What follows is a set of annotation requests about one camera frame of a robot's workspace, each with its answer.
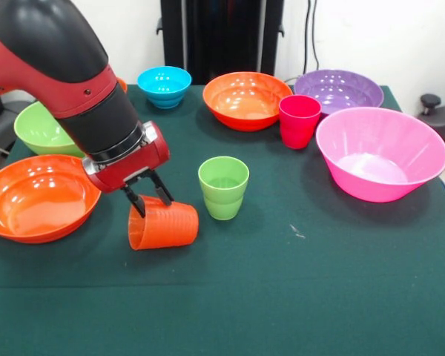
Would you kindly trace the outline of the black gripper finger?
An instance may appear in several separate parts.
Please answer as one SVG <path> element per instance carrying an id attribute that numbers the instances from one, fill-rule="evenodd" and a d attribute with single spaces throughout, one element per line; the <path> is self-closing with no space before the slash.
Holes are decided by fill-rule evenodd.
<path id="1" fill-rule="evenodd" d="M 125 193 L 126 197 L 129 199 L 131 205 L 136 209 L 140 217 L 145 218 L 145 202 L 143 198 L 136 194 L 129 185 L 123 186 L 122 191 Z"/>
<path id="2" fill-rule="evenodd" d="M 163 181 L 160 179 L 157 172 L 150 172 L 150 178 L 154 184 L 155 191 L 160 200 L 163 202 L 164 205 L 170 206 L 174 201 L 174 198 L 172 197 L 169 190 L 166 188 Z"/>

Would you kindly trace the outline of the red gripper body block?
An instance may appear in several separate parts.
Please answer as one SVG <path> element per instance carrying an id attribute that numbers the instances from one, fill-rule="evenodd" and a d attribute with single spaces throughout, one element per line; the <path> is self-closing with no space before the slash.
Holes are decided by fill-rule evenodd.
<path id="1" fill-rule="evenodd" d="M 88 155 L 82 166 L 91 182 L 105 193 L 122 189 L 148 170 L 167 162 L 170 151 L 152 121 L 139 123 L 131 135 L 96 158 Z"/>

